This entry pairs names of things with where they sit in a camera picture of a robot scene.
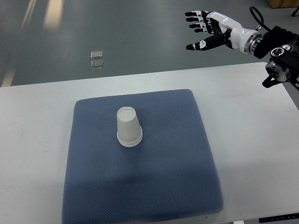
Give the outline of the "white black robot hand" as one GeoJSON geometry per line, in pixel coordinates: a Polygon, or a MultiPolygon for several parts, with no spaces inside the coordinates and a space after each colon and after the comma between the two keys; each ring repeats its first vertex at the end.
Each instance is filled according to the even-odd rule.
{"type": "Polygon", "coordinates": [[[225,45],[230,49],[239,49],[244,54],[252,54],[261,41],[262,35],[256,30],[243,26],[218,12],[203,10],[185,13],[189,28],[196,33],[207,33],[210,36],[197,43],[186,46],[187,50],[206,51],[225,45]]]}

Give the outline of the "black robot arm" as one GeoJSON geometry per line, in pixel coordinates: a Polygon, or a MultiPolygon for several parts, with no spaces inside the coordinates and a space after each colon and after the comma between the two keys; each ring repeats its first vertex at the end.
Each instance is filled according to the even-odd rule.
{"type": "Polygon", "coordinates": [[[262,82],[265,88],[290,83],[299,89],[299,35],[275,26],[252,45],[253,54],[262,59],[270,55],[265,69],[268,77],[262,82]]]}

